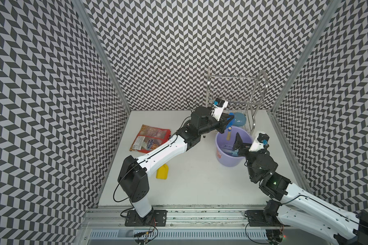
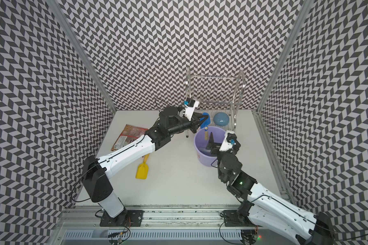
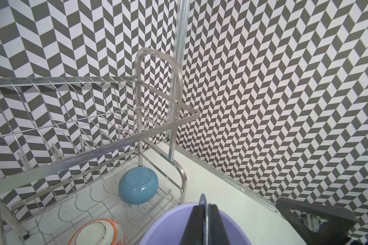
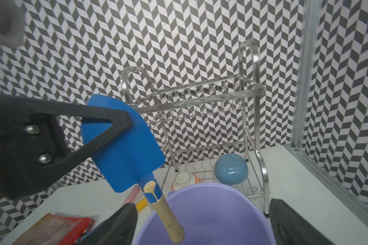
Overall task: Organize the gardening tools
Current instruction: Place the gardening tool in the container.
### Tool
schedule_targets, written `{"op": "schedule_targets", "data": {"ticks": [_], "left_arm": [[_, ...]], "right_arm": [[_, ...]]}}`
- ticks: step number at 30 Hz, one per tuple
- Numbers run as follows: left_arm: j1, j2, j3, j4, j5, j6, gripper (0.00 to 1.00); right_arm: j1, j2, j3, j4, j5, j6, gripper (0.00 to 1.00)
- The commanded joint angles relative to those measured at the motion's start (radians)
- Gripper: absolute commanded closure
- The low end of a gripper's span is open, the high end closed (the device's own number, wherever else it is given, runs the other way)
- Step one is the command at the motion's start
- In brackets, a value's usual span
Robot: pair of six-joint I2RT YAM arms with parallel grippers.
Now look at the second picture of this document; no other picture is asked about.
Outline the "purple plastic bucket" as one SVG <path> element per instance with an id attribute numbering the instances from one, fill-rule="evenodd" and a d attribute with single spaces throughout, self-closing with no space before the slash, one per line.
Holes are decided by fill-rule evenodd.
<path id="1" fill-rule="evenodd" d="M 198 161 L 206 167 L 217 167 L 218 158 L 221 158 L 225 152 L 220 151 L 219 147 L 214 150 L 206 148 L 211 136 L 213 136 L 214 143 L 222 145 L 227 131 L 215 126 L 208 127 L 207 131 L 205 128 L 200 129 L 195 134 L 193 143 Z"/>

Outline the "yellow plastic shovel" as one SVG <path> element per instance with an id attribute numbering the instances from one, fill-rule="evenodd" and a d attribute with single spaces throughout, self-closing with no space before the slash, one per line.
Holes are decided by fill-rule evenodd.
<path id="1" fill-rule="evenodd" d="M 147 165 L 147 160 L 149 158 L 149 154 L 145 155 L 143 158 L 143 162 L 138 166 L 136 179 L 145 180 L 148 176 L 149 166 Z"/>

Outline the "blue plastic trowel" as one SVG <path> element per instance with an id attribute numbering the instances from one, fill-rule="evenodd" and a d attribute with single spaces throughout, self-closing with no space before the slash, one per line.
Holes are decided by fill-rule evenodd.
<path id="1" fill-rule="evenodd" d="M 208 125 L 211 123 L 210 115 L 206 112 L 204 112 L 202 115 L 206 116 L 206 119 L 200 125 L 200 128 L 204 130 L 204 139 L 208 140 L 209 139 Z"/>

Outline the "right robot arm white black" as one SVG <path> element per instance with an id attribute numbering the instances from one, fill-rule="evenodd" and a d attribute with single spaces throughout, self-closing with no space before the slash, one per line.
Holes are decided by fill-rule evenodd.
<path id="1" fill-rule="evenodd" d="M 242 170 L 236 154 L 241 145 L 233 131 L 221 143 L 209 134 L 206 149 L 217 159 L 219 180 L 241 199 L 237 218 L 241 225 L 252 223 L 285 237 L 296 245 L 332 245 L 335 241 L 331 219 L 323 212 L 314 214 L 275 195 Z"/>

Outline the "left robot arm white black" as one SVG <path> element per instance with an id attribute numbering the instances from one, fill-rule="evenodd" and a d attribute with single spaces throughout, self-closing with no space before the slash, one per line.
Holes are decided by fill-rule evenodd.
<path id="1" fill-rule="evenodd" d="M 153 126 L 134 142 L 105 156 L 86 158 L 80 182 L 91 201 L 99 204 L 112 219 L 124 214 L 126 209 L 115 194 L 110 179 L 137 159 L 165 146 L 173 135 L 187 130 L 196 133 L 209 118 L 208 115 L 195 112 L 196 107 L 166 107 L 159 113 Z"/>

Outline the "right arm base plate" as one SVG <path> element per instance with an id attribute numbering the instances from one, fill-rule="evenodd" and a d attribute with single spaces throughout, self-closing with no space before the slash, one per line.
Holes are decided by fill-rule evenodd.
<path id="1" fill-rule="evenodd" d="M 253 227 L 247 216 L 244 216 L 236 210 L 224 210 L 220 213 L 226 227 Z"/>

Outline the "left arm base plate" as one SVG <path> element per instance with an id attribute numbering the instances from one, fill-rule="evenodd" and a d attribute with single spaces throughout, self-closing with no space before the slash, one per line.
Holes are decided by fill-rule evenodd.
<path id="1" fill-rule="evenodd" d="M 140 227 L 144 210 L 124 210 L 118 216 L 112 218 L 104 211 L 100 220 L 100 227 Z"/>

